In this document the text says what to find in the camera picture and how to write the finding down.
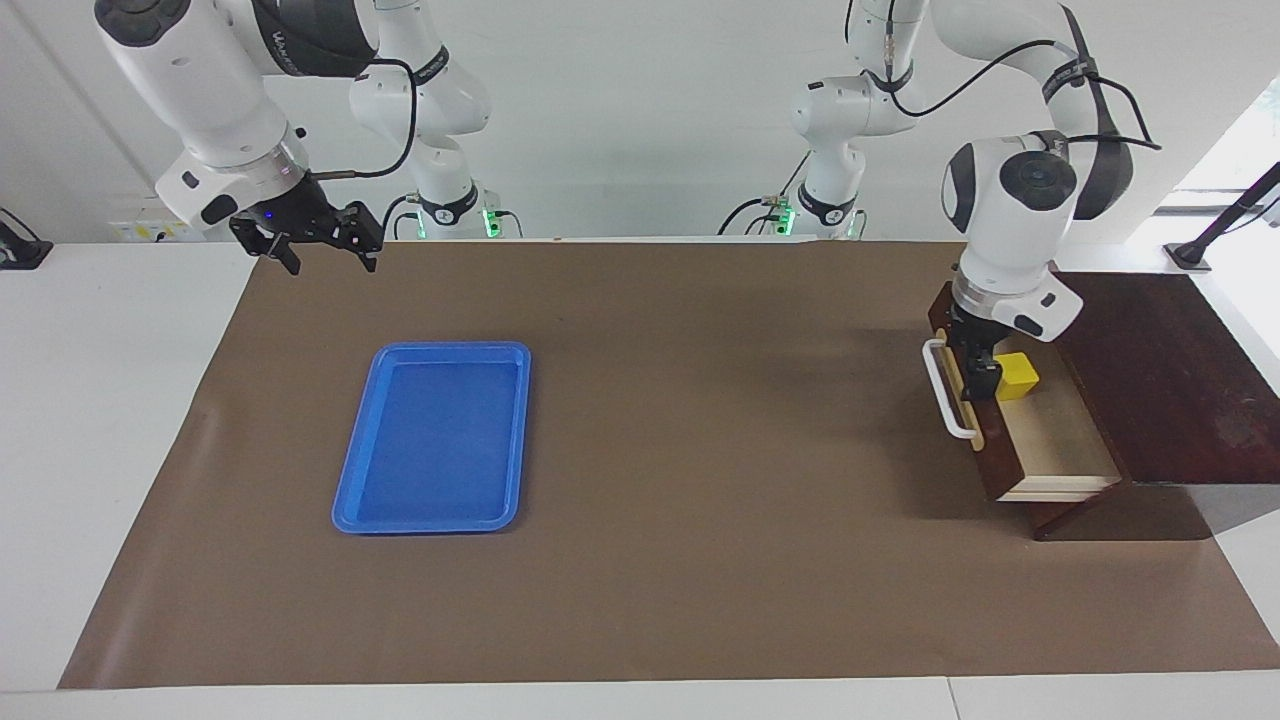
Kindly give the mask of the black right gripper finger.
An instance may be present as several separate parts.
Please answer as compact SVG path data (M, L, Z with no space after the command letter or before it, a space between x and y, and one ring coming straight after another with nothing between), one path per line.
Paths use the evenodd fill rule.
M256 222L229 222L229 229L251 258L268 258L280 263L291 275L298 275L301 260L285 234L268 236Z
M383 250L384 228L365 202L351 202L335 211L334 246L353 254L372 274Z

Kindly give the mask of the yellow cube block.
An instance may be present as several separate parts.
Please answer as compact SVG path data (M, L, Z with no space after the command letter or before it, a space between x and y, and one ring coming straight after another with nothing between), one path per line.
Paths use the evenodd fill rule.
M995 361L1001 370L995 393L1000 402L1025 398L1041 382L1039 373L1025 352L997 354Z

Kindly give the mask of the wooden drawer with white handle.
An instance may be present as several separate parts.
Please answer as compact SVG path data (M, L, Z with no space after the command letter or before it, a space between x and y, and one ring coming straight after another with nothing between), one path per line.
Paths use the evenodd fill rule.
M986 497L995 502L1078 503L1121 479L1071 373L1057 348L1021 333L997 354L1025 352L1039 384L1011 402L970 402L957 396L947 352L951 284L927 313L933 329L920 348L925 377L945 429L975 461Z

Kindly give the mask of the dark wooden cabinet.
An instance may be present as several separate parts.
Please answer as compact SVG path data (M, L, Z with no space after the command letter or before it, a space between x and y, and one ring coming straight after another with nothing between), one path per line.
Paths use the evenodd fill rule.
M1280 395L1187 275L1066 272L1055 347L1121 474L1038 541L1201 541L1280 511Z

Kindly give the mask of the blue plastic tray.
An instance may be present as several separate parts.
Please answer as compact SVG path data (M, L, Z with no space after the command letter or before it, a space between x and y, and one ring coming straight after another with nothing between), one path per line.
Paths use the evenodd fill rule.
M348 536L486 534L517 516L532 355L513 341L379 348L332 505Z

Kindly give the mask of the black clamp stand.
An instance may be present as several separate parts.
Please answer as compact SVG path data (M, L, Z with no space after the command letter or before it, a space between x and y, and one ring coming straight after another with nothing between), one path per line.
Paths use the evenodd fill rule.
M1221 210L1197 237L1184 243L1166 243L1164 251L1184 272L1210 272L1211 265L1204 260L1210 246L1220 237L1257 222L1280 227L1280 161Z

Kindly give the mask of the brown paper table mat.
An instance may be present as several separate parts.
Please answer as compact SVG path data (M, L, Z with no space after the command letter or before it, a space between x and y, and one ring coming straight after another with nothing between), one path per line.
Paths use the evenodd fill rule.
M1036 542L922 363L954 243L393 243L253 268L63 689L1280 667L1220 547ZM532 355L515 520L348 536L375 352Z

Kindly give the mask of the white wall socket box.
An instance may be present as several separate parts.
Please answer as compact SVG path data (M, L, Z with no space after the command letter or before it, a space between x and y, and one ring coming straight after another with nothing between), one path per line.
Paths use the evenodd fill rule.
M109 205L108 224L122 242L174 241L186 229L186 224L157 197L114 199Z

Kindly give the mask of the black desk mount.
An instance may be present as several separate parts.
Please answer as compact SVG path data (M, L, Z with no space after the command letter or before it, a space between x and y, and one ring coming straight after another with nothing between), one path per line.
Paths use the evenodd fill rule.
M0 270L40 268L54 242L40 237L15 213L0 206Z

